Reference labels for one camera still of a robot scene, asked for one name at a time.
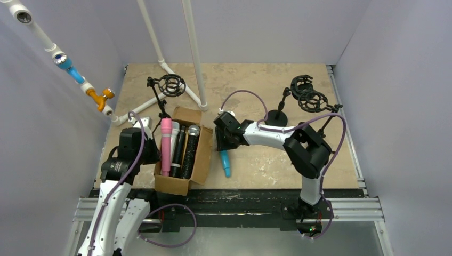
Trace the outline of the blue microphone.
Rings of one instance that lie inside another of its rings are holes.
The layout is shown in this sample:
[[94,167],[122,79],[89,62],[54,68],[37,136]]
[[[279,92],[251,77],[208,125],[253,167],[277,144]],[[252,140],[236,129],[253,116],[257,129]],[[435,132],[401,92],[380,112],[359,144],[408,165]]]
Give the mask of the blue microphone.
[[226,178],[231,177],[231,163],[230,163],[230,157],[227,150],[222,150],[219,152],[220,159],[221,159],[221,165],[224,170],[224,175]]

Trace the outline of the plain black microphone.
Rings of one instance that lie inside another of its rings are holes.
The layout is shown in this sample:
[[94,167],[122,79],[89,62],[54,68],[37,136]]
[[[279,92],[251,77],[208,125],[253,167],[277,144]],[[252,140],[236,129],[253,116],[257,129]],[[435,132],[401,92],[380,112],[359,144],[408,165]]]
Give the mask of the plain black microphone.
[[180,132],[177,135],[175,151],[173,154],[173,160],[171,163],[171,169],[170,169],[170,173],[169,173],[169,176],[173,177],[173,178],[180,177],[180,169],[181,169],[181,165],[182,165],[183,150],[184,150],[184,144],[185,144],[185,129],[186,129],[186,126],[182,125]]

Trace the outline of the pink microphone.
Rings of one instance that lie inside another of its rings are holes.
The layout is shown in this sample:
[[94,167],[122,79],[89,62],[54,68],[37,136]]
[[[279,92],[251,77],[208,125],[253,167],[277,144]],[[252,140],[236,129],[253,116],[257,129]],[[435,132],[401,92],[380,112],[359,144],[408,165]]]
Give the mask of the pink microphone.
[[160,126],[161,131],[161,151],[162,151],[162,175],[169,176],[171,168],[171,135],[172,135],[172,120],[170,118],[163,118]]

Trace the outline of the black glitter microphone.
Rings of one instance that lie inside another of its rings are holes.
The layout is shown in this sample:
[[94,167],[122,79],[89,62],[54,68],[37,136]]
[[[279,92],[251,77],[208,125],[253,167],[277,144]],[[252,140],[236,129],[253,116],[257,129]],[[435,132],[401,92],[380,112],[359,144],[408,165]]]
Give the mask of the black glitter microphone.
[[187,146],[185,149],[184,160],[181,168],[181,178],[190,179],[195,164],[196,150],[200,136],[200,127],[190,125],[188,129]]

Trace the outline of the cardboard box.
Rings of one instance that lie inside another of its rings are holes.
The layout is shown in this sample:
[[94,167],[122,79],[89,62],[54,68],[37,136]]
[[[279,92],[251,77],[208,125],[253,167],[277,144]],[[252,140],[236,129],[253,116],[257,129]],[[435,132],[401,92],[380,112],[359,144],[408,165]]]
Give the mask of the cardboard box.
[[186,196],[192,185],[203,186],[206,182],[213,152],[214,131],[201,124],[200,110],[178,106],[171,118],[180,124],[180,132],[176,135],[176,148],[169,174],[163,173],[160,162],[154,168],[155,190]]

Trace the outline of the tripod mic stand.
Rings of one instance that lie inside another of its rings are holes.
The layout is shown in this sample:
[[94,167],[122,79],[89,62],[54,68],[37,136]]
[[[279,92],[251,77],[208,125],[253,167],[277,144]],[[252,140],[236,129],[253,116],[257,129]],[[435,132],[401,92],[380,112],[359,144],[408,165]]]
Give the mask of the tripod mic stand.
[[187,84],[185,80],[177,74],[166,74],[160,78],[153,78],[149,76],[147,78],[147,87],[152,88],[157,99],[157,105],[160,109],[160,114],[158,115],[160,120],[152,132],[154,133],[161,125],[163,118],[171,117],[165,110],[167,102],[163,99],[163,97],[166,96],[176,98],[181,96],[185,92]]
[[342,104],[331,105],[328,98],[321,92],[314,89],[303,90],[298,97],[296,97],[298,106],[309,113],[319,113],[324,110],[331,111],[332,113],[338,113]]

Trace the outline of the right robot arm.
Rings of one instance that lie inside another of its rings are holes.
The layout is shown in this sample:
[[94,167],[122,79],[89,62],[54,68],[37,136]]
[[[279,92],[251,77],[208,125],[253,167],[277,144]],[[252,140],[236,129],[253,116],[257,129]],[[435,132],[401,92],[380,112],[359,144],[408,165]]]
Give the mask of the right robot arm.
[[323,171],[329,166],[333,154],[331,146],[309,124],[277,127],[258,125],[223,112],[213,121],[217,133],[217,150],[232,150],[239,146],[266,146],[280,149],[288,155],[295,170],[302,176],[300,200],[307,205],[319,203],[322,192]]

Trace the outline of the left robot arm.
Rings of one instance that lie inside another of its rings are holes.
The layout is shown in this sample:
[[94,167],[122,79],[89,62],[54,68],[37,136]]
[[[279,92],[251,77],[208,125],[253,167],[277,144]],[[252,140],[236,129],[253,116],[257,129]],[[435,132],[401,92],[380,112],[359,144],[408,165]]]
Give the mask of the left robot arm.
[[151,212],[150,195],[128,197],[132,184],[142,165],[159,160],[160,152],[148,127],[121,131],[119,144],[101,165],[98,201],[78,255],[126,255]]

